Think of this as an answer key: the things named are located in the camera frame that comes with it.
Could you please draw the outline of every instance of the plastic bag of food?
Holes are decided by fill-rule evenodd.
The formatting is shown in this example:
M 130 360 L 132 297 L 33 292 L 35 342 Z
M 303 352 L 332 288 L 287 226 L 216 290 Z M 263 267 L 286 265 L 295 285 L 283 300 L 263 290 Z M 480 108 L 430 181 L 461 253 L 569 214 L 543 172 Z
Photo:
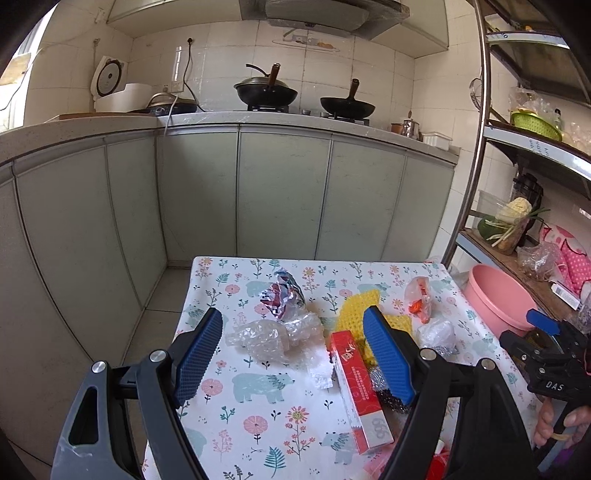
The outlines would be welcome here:
M 560 271 L 560 249 L 556 244 L 542 242 L 536 247 L 517 248 L 517 264 L 529 278 L 538 281 L 549 281 L 556 278 Z
M 443 358 L 449 359 L 456 351 L 456 332 L 449 320 L 439 318 L 421 325 L 416 337 L 420 348 L 432 348 Z
M 428 277 L 414 277 L 404 290 L 404 300 L 409 313 L 417 315 L 421 323 L 428 323 L 432 302 Z

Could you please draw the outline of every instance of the pink plastic bowl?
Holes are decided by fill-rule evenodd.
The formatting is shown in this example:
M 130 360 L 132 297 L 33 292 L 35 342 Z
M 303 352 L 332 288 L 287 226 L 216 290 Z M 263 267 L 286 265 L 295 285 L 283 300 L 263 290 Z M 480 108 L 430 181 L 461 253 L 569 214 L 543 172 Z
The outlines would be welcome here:
M 464 291 L 466 300 L 499 338 L 505 330 L 524 336 L 534 329 L 525 314 L 536 305 L 531 295 L 508 274 L 488 265 L 475 265 Z

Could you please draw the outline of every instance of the table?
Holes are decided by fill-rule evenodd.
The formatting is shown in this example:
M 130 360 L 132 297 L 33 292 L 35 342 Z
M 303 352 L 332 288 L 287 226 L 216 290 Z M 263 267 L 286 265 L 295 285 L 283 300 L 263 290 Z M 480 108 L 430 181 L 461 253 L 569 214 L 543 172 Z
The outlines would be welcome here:
M 435 297 L 433 317 L 454 323 L 457 343 L 452 360 L 474 365 L 480 358 L 492 358 L 532 435 L 538 400 L 527 391 L 510 357 L 440 264 L 197 257 L 176 334 L 194 329 L 208 307 L 222 312 L 225 333 L 269 318 L 258 294 L 275 281 L 274 272 L 280 267 L 294 276 L 306 295 L 308 309 L 328 329 L 334 326 L 345 298 L 372 288 L 380 289 L 385 313 L 405 313 L 405 286 L 413 277 L 429 277 Z M 419 325 L 413 319 L 413 328 Z M 257 388 L 249 384 L 253 378 L 259 382 Z M 453 398 L 447 405 L 441 438 L 448 446 L 458 405 Z M 359 472 L 368 461 L 349 443 L 332 448 L 338 434 L 350 434 L 337 385 L 317 390 L 304 371 L 257 362 L 245 350 L 226 346 L 224 338 L 197 395 L 178 413 L 210 479 L 340 480 Z M 149 445 L 142 470 L 147 480 L 159 478 Z

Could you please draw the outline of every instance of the wok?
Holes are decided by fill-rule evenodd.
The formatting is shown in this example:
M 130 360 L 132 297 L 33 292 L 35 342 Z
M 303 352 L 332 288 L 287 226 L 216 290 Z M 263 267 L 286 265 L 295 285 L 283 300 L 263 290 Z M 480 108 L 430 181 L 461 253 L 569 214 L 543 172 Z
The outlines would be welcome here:
M 351 80 L 351 89 L 347 98 L 322 97 L 320 99 L 322 108 L 331 115 L 351 120 L 361 120 L 369 117 L 374 112 L 375 105 L 355 100 L 355 93 L 357 93 L 358 88 L 359 80 Z
M 287 106 L 297 97 L 297 91 L 289 88 L 285 83 L 277 80 L 281 67 L 275 63 L 270 74 L 249 63 L 248 68 L 258 70 L 264 77 L 252 77 L 234 85 L 238 97 L 248 106 Z

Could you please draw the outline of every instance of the wooden handle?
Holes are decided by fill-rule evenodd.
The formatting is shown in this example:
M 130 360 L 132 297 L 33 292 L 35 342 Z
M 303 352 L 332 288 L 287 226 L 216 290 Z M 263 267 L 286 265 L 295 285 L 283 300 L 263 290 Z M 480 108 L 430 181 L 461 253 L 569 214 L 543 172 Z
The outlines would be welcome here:
M 357 89 L 359 88 L 359 79 L 351 80 L 351 88 L 349 89 L 349 96 L 347 100 L 355 100 L 355 94 L 357 93 Z
M 277 80 L 277 75 L 279 74 L 279 68 L 281 67 L 280 64 L 274 63 L 271 67 L 271 73 L 269 74 L 269 86 L 268 88 L 273 88 L 275 86 L 275 81 Z

